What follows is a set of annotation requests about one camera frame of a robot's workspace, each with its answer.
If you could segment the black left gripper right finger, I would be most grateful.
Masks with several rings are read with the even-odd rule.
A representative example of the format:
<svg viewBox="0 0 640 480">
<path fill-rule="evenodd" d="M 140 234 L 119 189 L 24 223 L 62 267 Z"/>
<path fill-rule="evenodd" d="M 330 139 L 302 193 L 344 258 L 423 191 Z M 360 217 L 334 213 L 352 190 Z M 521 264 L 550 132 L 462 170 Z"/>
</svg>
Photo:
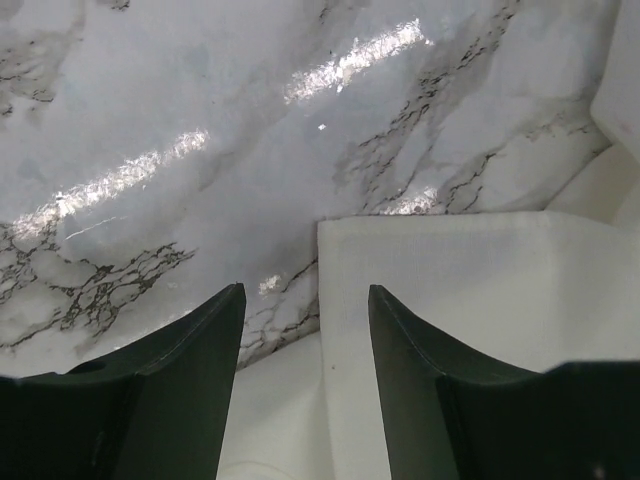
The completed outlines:
<svg viewBox="0 0 640 480">
<path fill-rule="evenodd" d="M 422 320 L 382 286 L 368 315 L 395 479 L 635 479 L 639 366 L 536 373 Z"/>
</svg>

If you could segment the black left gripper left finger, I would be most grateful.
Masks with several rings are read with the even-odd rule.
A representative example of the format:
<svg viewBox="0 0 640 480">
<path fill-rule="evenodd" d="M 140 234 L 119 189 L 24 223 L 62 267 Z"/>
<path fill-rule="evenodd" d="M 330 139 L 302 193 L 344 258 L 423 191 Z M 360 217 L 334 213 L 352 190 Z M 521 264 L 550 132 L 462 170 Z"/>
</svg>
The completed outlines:
<svg viewBox="0 0 640 480">
<path fill-rule="evenodd" d="M 244 326 L 232 284 L 65 374 L 1 381 L 5 479 L 212 479 Z"/>
</svg>

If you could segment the cream cloth napkin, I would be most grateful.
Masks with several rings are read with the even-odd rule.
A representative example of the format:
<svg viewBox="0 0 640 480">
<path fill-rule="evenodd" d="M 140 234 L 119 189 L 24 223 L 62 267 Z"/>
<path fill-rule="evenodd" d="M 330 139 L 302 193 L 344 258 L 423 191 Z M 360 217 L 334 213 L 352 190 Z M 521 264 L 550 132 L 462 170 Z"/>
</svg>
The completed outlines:
<svg viewBox="0 0 640 480">
<path fill-rule="evenodd" d="M 221 479 L 395 479 L 370 288 L 536 373 L 639 366 L 639 5 L 620 4 L 591 107 L 611 146 L 541 212 L 352 217 L 320 225 L 320 330 L 235 380 Z"/>
</svg>

